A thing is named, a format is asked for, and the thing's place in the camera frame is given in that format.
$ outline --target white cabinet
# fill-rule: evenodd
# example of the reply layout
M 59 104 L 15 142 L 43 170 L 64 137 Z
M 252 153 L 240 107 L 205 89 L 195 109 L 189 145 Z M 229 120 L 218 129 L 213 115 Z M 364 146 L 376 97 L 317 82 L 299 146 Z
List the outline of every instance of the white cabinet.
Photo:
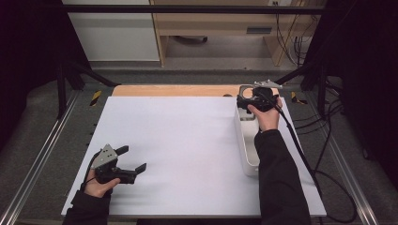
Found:
M 66 4 L 149 5 L 147 0 L 63 0 Z M 70 13 L 89 61 L 159 61 L 149 13 Z

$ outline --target white tabletop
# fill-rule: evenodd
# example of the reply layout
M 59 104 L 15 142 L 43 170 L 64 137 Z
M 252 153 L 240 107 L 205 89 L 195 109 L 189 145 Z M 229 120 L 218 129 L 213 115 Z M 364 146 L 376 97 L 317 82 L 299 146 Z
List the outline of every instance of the white tabletop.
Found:
M 287 108 L 283 110 L 290 119 Z M 90 159 L 108 143 L 130 147 L 118 158 L 121 169 L 147 163 L 134 185 L 114 188 L 110 215 L 259 217 L 258 179 L 242 170 L 235 112 L 233 97 L 109 97 L 62 215 L 71 207 Z M 324 216 L 324 205 L 282 118 L 280 131 L 298 165 L 311 216 Z

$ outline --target person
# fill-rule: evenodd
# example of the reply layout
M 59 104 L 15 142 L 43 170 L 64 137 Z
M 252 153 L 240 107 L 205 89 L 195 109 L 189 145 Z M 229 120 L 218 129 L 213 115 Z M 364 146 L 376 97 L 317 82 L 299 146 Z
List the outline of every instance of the person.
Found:
M 259 132 L 254 145 L 260 158 L 258 167 L 261 225 L 311 224 L 310 213 L 299 181 L 299 171 L 278 130 L 279 113 L 276 109 L 258 111 L 253 105 L 248 109 L 257 117 Z M 64 225 L 106 224 L 109 214 L 110 194 L 120 180 L 101 185 L 91 170 L 85 190 L 78 190 L 64 219 Z

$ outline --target black jacket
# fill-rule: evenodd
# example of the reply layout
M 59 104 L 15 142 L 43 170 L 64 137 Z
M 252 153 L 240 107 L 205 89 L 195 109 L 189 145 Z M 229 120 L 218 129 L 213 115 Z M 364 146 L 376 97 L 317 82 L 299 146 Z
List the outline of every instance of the black jacket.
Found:
M 258 133 L 254 144 L 260 157 L 261 224 L 311 224 L 299 172 L 280 131 Z M 109 202 L 110 198 L 91 197 L 78 190 L 63 224 L 107 224 Z

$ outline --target white container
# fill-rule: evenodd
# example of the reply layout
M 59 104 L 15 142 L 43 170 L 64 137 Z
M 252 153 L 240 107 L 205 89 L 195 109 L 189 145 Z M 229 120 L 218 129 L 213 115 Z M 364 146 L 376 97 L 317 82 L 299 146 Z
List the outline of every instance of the white container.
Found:
M 254 146 L 254 137 L 258 132 L 257 118 L 245 110 L 237 109 L 235 128 L 243 172 L 248 176 L 258 176 L 260 158 Z

